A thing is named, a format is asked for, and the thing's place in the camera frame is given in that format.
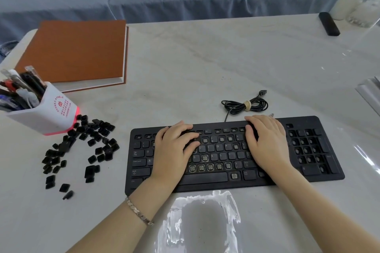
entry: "black keyboard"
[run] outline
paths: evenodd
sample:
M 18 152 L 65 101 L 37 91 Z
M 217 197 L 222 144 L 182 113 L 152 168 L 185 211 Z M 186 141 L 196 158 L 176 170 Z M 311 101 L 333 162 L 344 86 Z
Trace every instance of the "black keyboard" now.
M 344 179 L 344 173 L 316 116 L 279 118 L 287 132 L 290 161 L 310 182 Z M 174 192 L 274 185 L 253 160 L 245 140 L 247 121 L 194 124 L 201 145 L 193 152 Z M 152 172 L 154 138 L 162 127 L 131 131 L 125 193 Z

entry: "spacebar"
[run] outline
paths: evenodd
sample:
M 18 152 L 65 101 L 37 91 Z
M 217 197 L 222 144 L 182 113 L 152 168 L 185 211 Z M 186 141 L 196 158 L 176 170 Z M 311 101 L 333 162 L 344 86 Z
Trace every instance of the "spacebar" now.
M 191 185 L 203 183 L 227 182 L 227 172 L 200 173 L 183 175 L 178 185 Z

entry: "left hand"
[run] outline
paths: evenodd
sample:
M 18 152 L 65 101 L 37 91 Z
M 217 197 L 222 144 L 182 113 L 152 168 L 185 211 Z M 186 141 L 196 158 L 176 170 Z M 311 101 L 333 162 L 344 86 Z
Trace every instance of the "left hand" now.
M 199 136 L 196 132 L 181 133 L 192 129 L 192 124 L 184 124 L 183 121 L 172 127 L 162 128 L 156 135 L 153 170 L 150 178 L 163 182 L 166 186 L 174 189 L 185 172 L 188 159 L 200 142 L 190 143 L 184 150 L 185 145 Z

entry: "forearm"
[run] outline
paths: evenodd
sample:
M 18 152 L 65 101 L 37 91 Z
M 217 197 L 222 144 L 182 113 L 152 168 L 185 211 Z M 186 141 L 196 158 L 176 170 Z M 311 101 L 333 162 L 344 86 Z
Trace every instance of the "forearm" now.
M 145 217 L 152 220 L 172 191 L 173 188 L 148 178 L 129 199 Z M 145 222 L 123 202 L 68 253 L 133 252 L 146 227 Z
M 294 168 L 272 174 L 324 253 L 380 252 L 380 243 L 357 225 Z

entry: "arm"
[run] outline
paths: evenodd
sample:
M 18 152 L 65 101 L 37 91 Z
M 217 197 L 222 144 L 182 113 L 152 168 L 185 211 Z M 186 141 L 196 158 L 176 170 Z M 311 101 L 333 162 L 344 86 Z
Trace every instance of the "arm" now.
M 187 160 L 200 144 L 192 142 L 183 150 L 191 139 L 199 136 L 198 133 L 180 136 L 182 131 L 192 127 L 192 124 L 181 121 L 157 133 L 152 174 L 129 196 L 133 205 L 149 220 L 173 192 L 185 172 Z M 132 253 L 146 227 L 145 222 L 123 202 L 67 253 Z
M 285 193 L 324 253 L 380 252 L 379 241 L 318 193 L 289 160 L 285 130 L 274 118 L 246 117 L 249 149 L 262 167 Z

